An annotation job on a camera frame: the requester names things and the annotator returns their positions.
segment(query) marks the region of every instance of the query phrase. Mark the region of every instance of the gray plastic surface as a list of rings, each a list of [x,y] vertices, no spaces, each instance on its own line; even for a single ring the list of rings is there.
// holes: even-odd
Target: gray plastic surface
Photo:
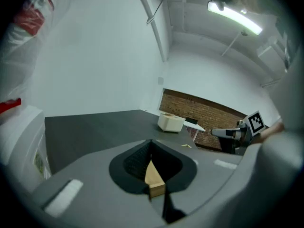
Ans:
[[[287,130],[304,129],[304,55],[303,46],[270,96],[280,113]]]
[[[187,216],[171,227],[235,228],[254,225],[270,210],[292,185],[303,167],[303,133],[281,133],[264,144],[247,148],[235,156],[181,147],[159,141],[198,163],[198,172],[190,186],[171,194],[176,209]],[[146,195],[132,195],[111,179],[108,166],[113,157],[133,146],[133,142],[88,154],[51,179],[33,194],[42,205],[70,178],[81,180],[83,188],[60,218],[78,227],[162,227],[163,196],[148,200]],[[215,165],[220,160],[238,165],[235,170]]]
[[[157,227],[164,225],[160,210],[151,205],[147,195],[133,195],[120,189],[109,175],[113,157],[142,143],[121,145],[88,154],[70,164],[40,185],[33,193],[34,201],[43,206],[69,180],[83,182],[83,187],[61,220],[81,227]],[[238,164],[240,156],[195,150],[179,144],[159,141],[198,162],[198,173],[185,190],[171,195],[173,204],[186,214],[197,209],[214,195],[234,170],[217,166],[216,159]]]
[[[33,194],[34,201],[45,203],[69,179],[83,182],[78,195],[61,216],[76,227],[158,227],[165,221],[154,210],[147,195],[134,195],[120,189],[109,175],[113,157],[143,141],[88,154],[42,183]]]

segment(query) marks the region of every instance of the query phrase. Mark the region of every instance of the red object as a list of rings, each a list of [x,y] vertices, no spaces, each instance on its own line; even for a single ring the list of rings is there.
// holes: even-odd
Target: red object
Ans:
[[[44,17],[42,13],[34,7],[33,3],[26,1],[13,21],[30,35],[34,36],[43,25]]]
[[[2,102],[0,103],[0,114],[11,109],[14,108],[18,105],[21,105],[21,99],[18,98],[17,100],[9,100],[6,102]]]

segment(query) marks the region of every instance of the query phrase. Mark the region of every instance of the ceiling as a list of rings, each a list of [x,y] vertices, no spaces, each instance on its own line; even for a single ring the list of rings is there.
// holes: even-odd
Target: ceiling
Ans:
[[[173,31],[202,35],[228,46],[244,27],[231,19],[209,12],[207,10],[208,1],[210,0],[186,0],[183,28],[183,3],[181,0],[168,0]],[[257,36],[247,29],[246,33],[248,35],[239,36],[233,44],[232,49],[254,61],[257,67],[263,68],[265,78],[269,78],[269,76],[272,79],[280,78],[284,73],[282,65],[277,68],[271,68],[257,55],[257,49],[267,43],[270,37],[275,37],[283,43],[283,39],[275,27],[277,17],[274,15],[258,15],[250,12],[246,14],[246,17],[258,24],[263,31]]]

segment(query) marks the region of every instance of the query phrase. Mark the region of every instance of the light fixture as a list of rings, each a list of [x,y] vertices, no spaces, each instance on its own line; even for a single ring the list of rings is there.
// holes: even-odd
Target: light fixture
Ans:
[[[256,35],[259,35],[262,32],[262,28],[259,27],[255,22],[251,21],[250,19],[246,18],[244,15],[224,7],[223,11],[220,11],[217,5],[214,2],[208,3],[208,11],[220,14],[225,16],[229,19],[234,20],[235,22],[245,26],[247,29],[251,30]]]

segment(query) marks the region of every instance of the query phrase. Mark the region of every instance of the dark gray tabletop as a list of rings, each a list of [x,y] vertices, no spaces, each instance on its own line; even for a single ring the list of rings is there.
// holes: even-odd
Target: dark gray tabletop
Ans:
[[[160,139],[196,148],[186,127],[163,132],[158,116],[141,110],[46,117],[46,144],[53,174],[78,158],[129,142]]]

